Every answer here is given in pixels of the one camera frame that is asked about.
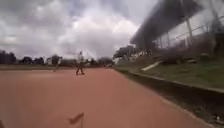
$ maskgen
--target sky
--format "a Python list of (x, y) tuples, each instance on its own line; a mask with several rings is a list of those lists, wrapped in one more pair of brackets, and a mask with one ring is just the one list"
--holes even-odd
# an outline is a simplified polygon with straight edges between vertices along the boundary
[(157, 0), (0, 0), (0, 49), (23, 56), (112, 56)]

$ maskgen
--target grass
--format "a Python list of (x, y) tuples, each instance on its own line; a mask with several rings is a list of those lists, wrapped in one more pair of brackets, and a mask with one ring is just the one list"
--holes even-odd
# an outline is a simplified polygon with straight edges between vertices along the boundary
[(150, 57), (140, 57), (136, 62), (130, 62), (129, 64), (125, 65), (118, 65), (115, 68), (132, 72), (139, 72), (140, 69), (150, 64), (153, 64), (153, 61), (151, 61)]
[(144, 74), (195, 86), (224, 89), (224, 60), (199, 64), (160, 65)]

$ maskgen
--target red track surface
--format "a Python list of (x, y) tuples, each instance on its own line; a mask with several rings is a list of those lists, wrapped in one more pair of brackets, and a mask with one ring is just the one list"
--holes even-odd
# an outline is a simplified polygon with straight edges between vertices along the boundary
[(209, 128), (161, 96), (111, 69), (0, 72), (5, 128)]

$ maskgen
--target runner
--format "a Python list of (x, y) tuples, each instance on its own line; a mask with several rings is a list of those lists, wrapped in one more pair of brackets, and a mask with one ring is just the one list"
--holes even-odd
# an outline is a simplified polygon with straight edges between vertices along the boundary
[(61, 61), (62, 61), (62, 57), (59, 57), (58, 62), (56, 64), (56, 66), (55, 66), (54, 72), (56, 72), (58, 70), (59, 65), (61, 64)]
[(78, 62), (78, 66), (77, 66), (76, 75), (79, 75), (79, 70), (81, 70), (81, 75), (85, 75), (83, 72), (84, 57), (82, 55), (82, 52), (79, 53), (77, 62)]

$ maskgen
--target building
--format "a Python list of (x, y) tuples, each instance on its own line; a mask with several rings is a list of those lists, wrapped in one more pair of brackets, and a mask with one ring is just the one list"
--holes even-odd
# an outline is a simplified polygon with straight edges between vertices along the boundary
[(194, 36), (208, 31), (214, 20), (224, 15), (222, 0), (160, 0), (130, 43), (142, 50), (156, 42), (159, 48), (175, 46), (185, 40), (192, 43)]
[(46, 64), (52, 65), (52, 57), (47, 58)]

